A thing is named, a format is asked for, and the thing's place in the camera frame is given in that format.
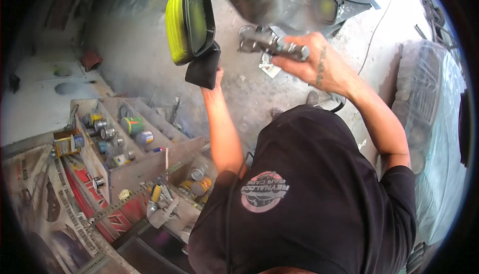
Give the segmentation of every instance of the paint can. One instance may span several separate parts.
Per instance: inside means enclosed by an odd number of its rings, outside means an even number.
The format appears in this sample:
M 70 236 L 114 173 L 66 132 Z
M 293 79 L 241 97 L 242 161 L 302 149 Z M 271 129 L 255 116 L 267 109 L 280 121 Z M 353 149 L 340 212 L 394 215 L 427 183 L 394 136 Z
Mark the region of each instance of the paint can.
M 195 223 L 190 223 L 180 232 L 180 238 L 186 244 L 188 244 L 188 241 L 190 240 L 190 234 L 194 226 L 195 226 Z
M 138 145 L 147 145 L 148 143 L 153 142 L 155 137 L 151 131 L 144 131 L 137 134 L 135 139 Z
M 81 117 L 81 121 L 83 122 L 84 125 L 90 126 L 90 114 L 87 114 Z
M 201 181 L 193 181 L 190 189 L 196 196 L 203 196 L 212 185 L 211 178 L 205 176 Z
M 93 124 L 93 126 L 95 127 L 95 130 L 98 132 L 98 131 L 101 130 L 102 128 L 107 127 L 107 126 L 108 126 L 108 122 L 107 122 L 106 120 L 97 120 L 97 121 L 95 121 L 95 123 Z
M 90 125 L 93 126 L 95 121 L 102 120 L 102 119 L 103 119 L 103 114 L 102 113 L 90 114 Z
M 103 154 L 106 152 L 106 142 L 105 141 L 100 141 L 98 142 L 98 151 Z
M 190 180 L 183 181 L 178 186 L 178 190 L 180 190 L 183 194 L 185 194 L 186 197 L 188 197 L 192 200 L 195 200 L 197 198 L 197 196 L 195 194 L 193 194 L 193 192 L 191 191 L 191 183 L 192 183 L 192 181 L 190 181 Z
M 127 149 L 125 148 L 124 150 L 124 155 L 127 159 L 129 160 L 134 160 L 135 159 L 135 151 L 131 150 L 131 149 Z
M 125 117 L 120 121 L 121 127 L 123 127 L 125 132 L 128 132 L 129 135 L 135 135 L 141 133 L 145 130 L 145 123 L 143 118 L 137 117 Z
M 105 179 L 102 176 L 95 177 L 93 179 L 93 188 L 98 191 L 99 188 L 103 187 L 105 185 Z
M 114 128 L 102 128 L 101 134 L 102 134 L 102 139 L 104 139 L 104 140 L 111 139 L 115 135 L 115 129 Z
M 130 160 L 124 154 L 117 155 L 116 157 L 113 158 L 113 163 L 116 167 L 122 166 L 129 162 Z
M 116 136 L 113 139 L 113 145 L 115 146 L 124 146 L 124 139 L 122 137 Z
M 208 198 L 209 198 L 209 195 L 205 195 L 199 198 L 199 200 L 197 200 L 196 202 L 198 203 L 199 206 L 205 207 L 205 204 L 207 204 Z
M 85 146 L 85 139 L 83 138 L 82 134 L 73 135 L 73 140 L 75 141 L 76 148 L 82 148 Z
M 93 137 L 99 137 L 101 134 L 100 134 L 100 132 L 95 131 L 94 128 L 87 128 L 85 130 L 85 135 L 90 136 L 91 138 L 93 138 Z

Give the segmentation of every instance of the shirt logo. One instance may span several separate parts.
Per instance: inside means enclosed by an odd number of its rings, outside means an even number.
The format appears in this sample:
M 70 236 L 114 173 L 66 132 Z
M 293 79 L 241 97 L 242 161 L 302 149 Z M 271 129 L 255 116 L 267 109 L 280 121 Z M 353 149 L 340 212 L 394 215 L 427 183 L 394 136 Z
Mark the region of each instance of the shirt logo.
M 275 207 L 289 190 L 289 185 L 275 171 L 265 171 L 241 188 L 241 202 L 250 212 L 263 213 Z

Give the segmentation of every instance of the spray can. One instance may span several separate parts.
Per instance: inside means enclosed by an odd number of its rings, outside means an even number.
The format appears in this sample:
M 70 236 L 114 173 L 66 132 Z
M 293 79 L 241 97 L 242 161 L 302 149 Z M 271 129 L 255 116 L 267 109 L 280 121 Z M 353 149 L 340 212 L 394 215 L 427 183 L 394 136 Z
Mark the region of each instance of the spray can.
M 153 142 L 155 137 L 151 131 L 144 131 L 137 134 L 135 139 L 138 145 L 147 145 L 148 143 Z

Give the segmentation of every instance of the paint cup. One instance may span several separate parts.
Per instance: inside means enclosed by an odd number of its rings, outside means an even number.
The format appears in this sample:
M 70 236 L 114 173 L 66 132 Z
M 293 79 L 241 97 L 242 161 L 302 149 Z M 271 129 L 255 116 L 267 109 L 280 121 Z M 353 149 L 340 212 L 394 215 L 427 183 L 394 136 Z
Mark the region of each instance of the paint cup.
M 209 190 L 211 185 L 211 178 L 205 176 L 201 181 L 193 181 L 190 185 L 190 189 L 196 196 L 203 196 Z
M 147 145 L 148 143 L 153 142 L 155 137 L 151 131 L 144 131 L 136 135 L 136 143 L 138 145 Z
M 192 181 L 190 181 L 190 180 L 183 181 L 178 186 L 178 190 L 180 190 L 183 194 L 185 194 L 186 197 L 188 197 L 192 200 L 195 200 L 197 198 L 197 196 L 191 190 L 191 183 L 192 183 Z
M 120 121 L 121 127 L 124 131 L 127 132 L 130 136 L 141 133 L 145 130 L 145 123 L 143 118 L 137 117 L 125 117 Z

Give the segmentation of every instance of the metal strip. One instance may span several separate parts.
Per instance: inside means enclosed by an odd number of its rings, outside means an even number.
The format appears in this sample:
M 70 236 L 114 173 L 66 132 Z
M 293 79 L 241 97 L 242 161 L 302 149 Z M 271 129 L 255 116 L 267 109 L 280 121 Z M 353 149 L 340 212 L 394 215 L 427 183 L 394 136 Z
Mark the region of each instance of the metal strip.
M 90 219 L 88 219 L 88 222 L 90 223 L 90 226 L 95 226 L 97 225 L 100 221 L 104 220 L 109 214 L 119 210 L 120 208 L 122 208 L 123 206 L 125 206 L 128 202 L 130 202 L 131 200 L 133 200 L 137 195 L 139 195 L 140 193 L 144 192 L 147 190 L 147 188 L 149 187 L 152 187 L 158 183 L 163 183 L 165 184 L 166 183 L 166 178 L 168 176 L 170 176 L 172 173 L 174 173 L 176 170 L 180 169 L 181 167 L 183 167 L 184 165 L 188 164 L 189 162 L 193 161 L 196 157 L 199 156 L 200 153 L 208 150 L 210 148 L 210 145 L 207 144 L 205 146 L 203 146 L 199 153 L 181 161 L 181 162 L 178 162 L 176 164 L 174 164 L 173 166 L 171 166 L 170 168 L 168 168 L 164 173 L 160 174 L 157 178 L 155 178 L 154 180 L 152 181 L 149 181 L 143 185 L 141 185 L 138 189 L 136 189 L 135 191 L 133 191 L 131 193 L 131 195 L 127 198 L 127 199 L 123 199 L 121 200 L 120 202 L 114 204 L 114 205 L 109 205 L 108 207 L 106 207 L 105 209 L 99 211 L 98 213 L 94 214 Z

